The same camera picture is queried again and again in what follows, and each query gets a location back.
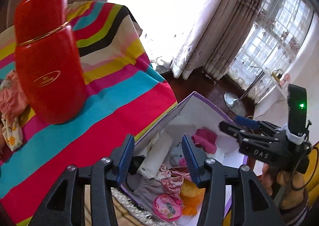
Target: pink pouch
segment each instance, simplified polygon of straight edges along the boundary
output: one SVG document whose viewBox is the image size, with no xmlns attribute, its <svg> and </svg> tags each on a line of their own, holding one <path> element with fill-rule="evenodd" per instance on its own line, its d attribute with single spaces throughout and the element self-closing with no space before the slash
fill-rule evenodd
<svg viewBox="0 0 319 226">
<path fill-rule="evenodd" d="M 182 215 L 182 208 L 168 194 L 161 194 L 154 200 L 154 213 L 167 222 L 176 221 Z"/>
</svg>

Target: wall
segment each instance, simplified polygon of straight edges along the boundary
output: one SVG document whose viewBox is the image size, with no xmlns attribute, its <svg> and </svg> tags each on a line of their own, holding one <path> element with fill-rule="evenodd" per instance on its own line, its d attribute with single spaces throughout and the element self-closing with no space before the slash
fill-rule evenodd
<svg viewBox="0 0 319 226">
<path fill-rule="evenodd" d="M 288 73 L 291 75 L 290 83 L 307 89 L 307 112 L 308 119 L 313 125 L 310 127 L 310 141 L 319 141 L 319 18 L 314 16 L 310 30 L 299 51 L 299 58 Z M 255 107 L 254 117 L 258 120 L 266 120 L 278 126 L 287 123 L 288 108 L 287 101 L 277 102 L 283 96 L 274 89 Z"/>
</svg>

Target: cardboard box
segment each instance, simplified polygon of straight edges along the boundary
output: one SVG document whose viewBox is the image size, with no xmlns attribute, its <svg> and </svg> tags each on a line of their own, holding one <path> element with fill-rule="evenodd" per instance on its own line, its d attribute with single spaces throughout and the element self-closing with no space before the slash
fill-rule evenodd
<svg viewBox="0 0 319 226">
<path fill-rule="evenodd" d="M 223 120 L 234 124 L 233 121 L 218 107 L 202 95 L 197 92 L 193 92 L 170 112 L 163 116 L 136 142 L 134 156 L 146 155 L 146 147 L 149 144 L 149 141 L 157 132 L 164 128 L 173 139 L 180 139 L 181 141 L 184 134 L 193 135 L 197 128 L 206 127 L 218 135 L 216 140 L 216 153 L 207 154 L 207 156 L 215 158 L 223 165 L 239 168 L 242 164 L 246 164 L 247 156 L 239 153 L 239 145 L 235 138 L 219 131 L 219 122 Z M 141 200 L 138 196 L 135 196 L 132 192 L 126 190 L 124 186 L 123 189 L 127 192 L 130 198 L 143 206 L 143 200 Z M 231 186 L 226 186 L 224 216 L 226 216 L 231 205 L 231 193 Z M 175 222 L 178 225 L 196 226 L 199 214 L 200 212 L 198 212 L 196 216 L 183 215 Z"/>
</svg>

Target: metal lamp base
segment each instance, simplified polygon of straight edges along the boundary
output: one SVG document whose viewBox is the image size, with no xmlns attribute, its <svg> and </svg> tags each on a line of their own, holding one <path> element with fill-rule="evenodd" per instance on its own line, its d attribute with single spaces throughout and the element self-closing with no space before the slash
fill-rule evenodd
<svg viewBox="0 0 319 226">
<path fill-rule="evenodd" d="M 235 115 L 245 116 L 246 115 L 246 108 L 242 101 L 238 101 L 238 97 L 232 93 L 225 93 L 224 100 L 229 108 Z"/>
</svg>

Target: cable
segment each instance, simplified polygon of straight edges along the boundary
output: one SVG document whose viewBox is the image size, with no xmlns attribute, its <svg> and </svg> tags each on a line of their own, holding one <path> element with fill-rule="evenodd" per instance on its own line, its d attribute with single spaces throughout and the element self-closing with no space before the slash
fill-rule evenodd
<svg viewBox="0 0 319 226">
<path fill-rule="evenodd" d="M 274 72 L 276 72 L 276 71 L 280 71 L 280 70 L 281 70 L 282 72 L 284 72 L 282 69 L 276 69 L 276 70 L 273 70 L 272 73 L 274 73 Z"/>
<path fill-rule="evenodd" d="M 315 175 L 315 172 L 316 172 L 316 170 L 317 170 L 318 160 L 319 160 L 319 149 L 318 149 L 318 147 L 316 147 L 316 146 L 315 146 L 313 149 L 315 149 L 315 150 L 317 151 L 317 160 L 316 160 L 316 165 L 315 165 L 314 172 L 312 172 L 312 175 L 311 175 L 310 179 L 309 179 L 308 182 L 305 183 L 302 187 L 294 187 L 294 186 L 293 186 L 293 184 L 292 184 L 293 175 L 294 175 L 294 173 L 295 173 L 295 171 L 296 171 L 296 169 L 297 169 L 297 167 L 298 167 L 298 165 L 299 165 L 301 159 L 302 159 L 303 156 L 307 153 L 307 151 L 305 151 L 305 153 L 301 156 L 301 158 L 299 159 L 297 165 L 295 166 L 295 168 L 294 168 L 294 170 L 293 170 L 293 172 L 292 172 L 292 174 L 291 174 L 291 189 L 292 189 L 293 191 L 300 191 L 300 190 L 304 189 L 304 188 L 310 183 L 310 181 L 312 180 L 312 178 L 313 178 L 314 175 Z"/>
</svg>

